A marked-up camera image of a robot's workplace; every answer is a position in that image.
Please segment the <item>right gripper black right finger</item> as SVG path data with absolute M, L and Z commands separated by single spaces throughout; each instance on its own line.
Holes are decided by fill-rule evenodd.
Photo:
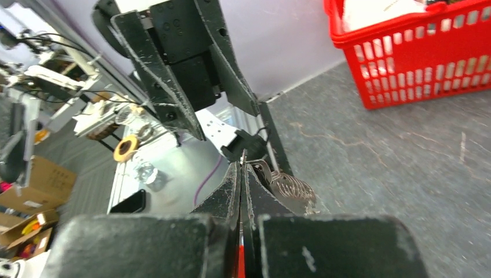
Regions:
M 243 167 L 246 277 L 427 277 L 409 229 L 391 215 L 295 215 Z

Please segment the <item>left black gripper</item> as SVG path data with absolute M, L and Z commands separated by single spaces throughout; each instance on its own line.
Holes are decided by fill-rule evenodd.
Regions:
M 111 24 L 166 129 L 204 141 L 194 110 L 214 105 L 222 88 L 230 104 L 259 115 L 219 1 L 164 1 L 113 16 Z

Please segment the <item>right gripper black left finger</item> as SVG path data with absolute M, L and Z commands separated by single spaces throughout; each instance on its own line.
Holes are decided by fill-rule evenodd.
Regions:
M 236 277 L 241 164 L 191 213 L 81 215 L 55 238 L 42 277 Z

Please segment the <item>metal keyring holder red handle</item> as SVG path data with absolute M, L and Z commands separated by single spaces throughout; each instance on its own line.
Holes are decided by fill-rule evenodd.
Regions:
M 272 170 L 266 160 L 240 157 L 243 179 L 240 182 L 240 212 L 245 277 L 262 277 L 258 216 L 262 214 L 313 215 L 317 195 L 306 182 Z

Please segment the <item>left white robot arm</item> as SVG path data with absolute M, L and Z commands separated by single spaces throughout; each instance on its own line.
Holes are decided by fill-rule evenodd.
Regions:
M 243 151 L 264 157 L 266 140 L 209 111 L 224 94 L 243 112 L 260 113 L 218 1 L 97 1 L 91 16 L 112 48 L 133 64 L 147 110 L 166 129 L 211 141 L 231 162 Z

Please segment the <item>black smartphone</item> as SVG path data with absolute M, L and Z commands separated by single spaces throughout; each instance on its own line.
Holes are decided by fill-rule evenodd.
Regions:
M 125 200 L 122 200 L 115 206 L 113 206 L 109 213 L 110 214 L 133 214 L 141 213 L 146 208 L 146 196 L 147 191 L 140 189 L 135 192 Z

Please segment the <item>clear glass cup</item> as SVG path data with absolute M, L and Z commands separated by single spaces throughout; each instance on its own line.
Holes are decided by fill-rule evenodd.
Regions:
M 150 162 L 140 161 L 133 169 L 134 179 L 144 185 L 153 184 L 159 175 L 158 169 Z

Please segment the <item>yellow tape roll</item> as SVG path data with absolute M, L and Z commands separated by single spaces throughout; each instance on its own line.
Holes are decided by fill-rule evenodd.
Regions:
M 113 159 L 118 163 L 124 163 L 132 158 L 140 146 L 140 140 L 135 135 L 123 138 L 113 152 Z

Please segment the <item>cardboard box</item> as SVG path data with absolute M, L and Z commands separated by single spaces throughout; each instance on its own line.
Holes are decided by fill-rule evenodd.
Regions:
M 36 155 L 27 173 L 27 186 L 1 193 L 1 206 L 30 215 L 56 209 L 69 200 L 77 178 L 73 171 Z

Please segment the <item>red plastic basket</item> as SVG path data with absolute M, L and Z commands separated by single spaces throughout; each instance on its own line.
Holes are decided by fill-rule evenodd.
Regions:
M 489 1 L 435 3 L 350 32 L 343 1 L 324 10 L 366 109 L 490 89 Z

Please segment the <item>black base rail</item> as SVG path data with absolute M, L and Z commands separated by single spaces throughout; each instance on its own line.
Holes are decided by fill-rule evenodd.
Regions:
M 262 126 L 266 128 L 267 133 L 267 149 L 269 164 L 278 171 L 283 173 L 294 175 L 291 165 L 288 161 L 287 154 L 281 142 L 278 130 L 274 124 L 274 120 L 268 104 L 261 102 L 259 104 L 260 118 Z

